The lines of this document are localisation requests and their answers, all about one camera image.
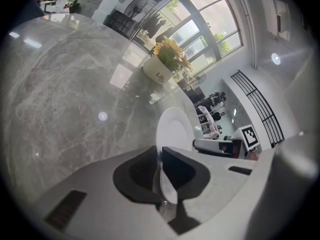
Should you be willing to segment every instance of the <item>standing fan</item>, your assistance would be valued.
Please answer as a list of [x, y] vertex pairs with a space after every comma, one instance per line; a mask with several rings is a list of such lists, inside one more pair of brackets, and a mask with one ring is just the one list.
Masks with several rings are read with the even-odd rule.
[[125, 9], [124, 14], [130, 19], [142, 13], [143, 8], [146, 6], [148, 0], [133, 0]]
[[199, 85], [203, 84], [207, 78], [205, 73], [199, 73], [198, 75], [196, 75], [195, 80], [193, 80], [192, 82], [190, 82], [188, 84], [188, 86], [193, 85], [194, 88], [198, 87]]

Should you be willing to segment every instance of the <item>person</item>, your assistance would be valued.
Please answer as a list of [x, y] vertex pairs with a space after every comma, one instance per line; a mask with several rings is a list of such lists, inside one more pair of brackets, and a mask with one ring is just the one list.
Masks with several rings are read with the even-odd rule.
[[209, 97], [210, 98], [219, 98], [219, 97], [223, 97], [225, 95], [226, 95], [226, 93], [224, 91], [222, 91], [222, 92], [217, 91], [217, 92], [210, 94]]
[[[209, 112], [211, 112], [211, 111], [212, 111], [212, 110], [211, 110], [211, 106], [214, 107], [215, 105], [214, 105], [214, 102], [213, 102], [212, 98], [211, 98], [211, 97], [208, 97], [208, 98], [206, 98], [205, 100], [203, 100], [198, 106], [203, 106], [203, 107], [205, 107]], [[196, 113], [197, 113], [198, 115], [203, 114], [198, 107], [197, 107], [195, 110], [196, 110]]]
[[224, 103], [222, 101], [219, 101], [219, 103], [213, 104], [212, 111], [218, 111], [224, 106]]
[[225, 102], [226, 100], [227, 98], [225, 96], [219, 96], [219, 97], [213, 98], [213, 104], [214, 106], [216, 106], [220, 102]]
[[224, 116], [226, 113], [225, 112], [222, 112], [222, 113], [219, 113], [219, 112], [215, 112], [213, 115], [212, 115], [212, 118], [213, 120], [216, 122], [216, 121], [219, 121], [221, 119], [222, 116]]

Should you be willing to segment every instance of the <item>black metal railing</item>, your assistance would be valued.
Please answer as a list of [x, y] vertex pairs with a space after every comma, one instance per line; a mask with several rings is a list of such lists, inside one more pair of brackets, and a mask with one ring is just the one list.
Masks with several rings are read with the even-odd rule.
[[277, 143], [285, 139], [281, 130], [277, 117], [275, 116], [272, 108], [261, 94], [258, 88], [250, 81], [248, 77], [240, 70], [231, 76], [231, 78], [242, 89], [248, 99], [251, 101], [255, 110], [259, 114], [264, 128], [268, 134], [271, 147], [273, 148]]

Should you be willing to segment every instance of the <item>tree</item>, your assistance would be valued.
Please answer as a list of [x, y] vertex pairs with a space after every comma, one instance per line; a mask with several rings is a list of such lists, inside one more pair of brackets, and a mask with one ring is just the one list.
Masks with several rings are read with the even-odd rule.
[[[225, 37], [224, 34], [219, 34], [219, 33], [216, 33], [216, 34], [213, 35], [213, 38], [214, 38], [214, 40], [216, 42], [219, 41], [220, 39], [224, 38], [224, 37]], [[200, 38], [200, 40], [202, 41], [202, 43], [203, 43], [203, 45], [205, 47], [208, 46], [208, 44], [207, 44], [207, 42], [206, 42], [206, 40], [205, 40], [205, 38], [203, 36]], [[219, 51], [220, 51], [221, 55], [224, 55], [224, 54], [226, 54], [227, 52], [229, 52], [231, 50], [230, 44], [228, 44], [228, 42], [226, 40], [223, 40], [222, 42], [218, 43], [218, 48], [219, 48]], [[209, 53], [206, 52], [204, 54], [205, 57], [206, 58], [211, 58], [212, 60], [216, 60], [214, 57], [212, 57], [212, 55], [209, 55]]]
[[[224, 37], [225, 37], [224, 34], [219, 34], [219, 33], [216, 33], [213, 35], [213, 38], [216, 42]], [[228, 44], [226, 40], [223, 40], [222, 42], [218, 43], [218, 48], [221, 55], [224, 55], [231, 50], [230, 44]]]
[[172, 0], [171, 2], [168, 2], [166, 4], [166, 7], [171, 11], [171, 12], [175, 12], [175, 8], [178, 7], [180, 5], [180, 1], [179, 0]]

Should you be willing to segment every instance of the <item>ceiling light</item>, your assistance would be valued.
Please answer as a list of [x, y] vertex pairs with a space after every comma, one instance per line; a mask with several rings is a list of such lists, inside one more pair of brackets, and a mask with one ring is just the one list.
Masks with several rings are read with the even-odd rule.
[[20, 37], [20, 35], [18, 33], [15, 33], [15, 32], [10, 32], [9, 35], [14, 37], [14, 38]]
[[33, 41], [33, 40], [29, 39], [29, 38], [25, 39], [24, 42], [27, 43], [28, 45], [33, 46], [34, 48], [40, 48], [42, 46], [41, 43]]
[[274, 63], [274, 64], [276, 64], [276, 65], [280, 65], [281, 60], [280, 60], [280, 57], [279, 57], [279, 55], [278, 55], [278, 54], [276, 54], [276, 53], [272, 53], [272, 55], [271, 55], [271, 59], [272, 59], [272, 61], [273, 61], [273, 63]]
[[106, 112], [100, 112], [98, 117], [101, 121], [106, 121], [108, 119], [108, 115]]

